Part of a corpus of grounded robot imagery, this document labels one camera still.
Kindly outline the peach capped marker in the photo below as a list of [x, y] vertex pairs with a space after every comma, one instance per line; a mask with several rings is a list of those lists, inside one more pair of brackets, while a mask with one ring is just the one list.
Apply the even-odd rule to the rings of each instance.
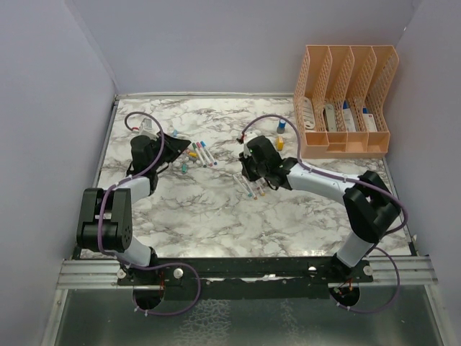
[[261, 196], [265, 196], [265, 192], [264, 192], [264, 189], [263, 189], [263, 184], [260, 183], [260, 181], [255, 181], [255, 183], [256, 183], [256, 188], [259, 191], [259, 194]]

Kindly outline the teal capped marker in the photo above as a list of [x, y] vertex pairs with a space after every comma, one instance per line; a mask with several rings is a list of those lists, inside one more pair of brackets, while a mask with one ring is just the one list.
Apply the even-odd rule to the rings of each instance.
[[250, 198], [253, 197], [251, 192], [247, 190], [247, 188], [243, 185], [243, 183], [237, 178], [237, 176], [233, 175], [234, 181], [237, 183], [237, 185], [243, 190], [243, 192]]

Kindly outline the blue capped marker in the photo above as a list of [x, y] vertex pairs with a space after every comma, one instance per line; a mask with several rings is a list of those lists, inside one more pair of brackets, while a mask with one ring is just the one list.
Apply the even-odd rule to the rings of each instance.
[[214, 156], [211, 154], [211, 152], [209, 151], [208, 147], [206, 146], [205, 142], [204, 141], [201, 141], [200, 142], [202, 148], [205, 150], [205, 153], [208, 155], [209, 159], [210, 159], [210, 162], [211, 162], [211, 165], [217, 165], [217, 161], [215, 160]]

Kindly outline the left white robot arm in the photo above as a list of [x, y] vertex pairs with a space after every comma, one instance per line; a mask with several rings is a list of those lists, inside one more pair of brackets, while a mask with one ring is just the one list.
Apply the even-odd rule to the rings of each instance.
[[133, 265], [134, 276], [141, 283], [154, 283], [159, 274], [157, 256], [133, 235], [132, 204], [155, 192], [162, 166], [173, 163], [191, 144], [189, 140], [160, 133], [155, 138], [134, 137], [130, 141], [132, 161], [126, 177], [106, 190], [84, 190], [76, 231], [78, 246]]

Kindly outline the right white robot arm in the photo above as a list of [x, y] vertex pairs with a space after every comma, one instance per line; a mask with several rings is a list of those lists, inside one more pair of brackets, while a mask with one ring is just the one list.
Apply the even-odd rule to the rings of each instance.
[[351, 232], [331, 263], [331, 274], [340, 282], [356, 275], [357, 264], [380, 242], [402, 211], [376, 172], [341, 176], [309, 167], [295, 157], [283, 159], [264, 136], [245, 143], [239, 161], [242, 175], [251, 182], [264, 179], [275, 190], [310, 192], [345, 207]]

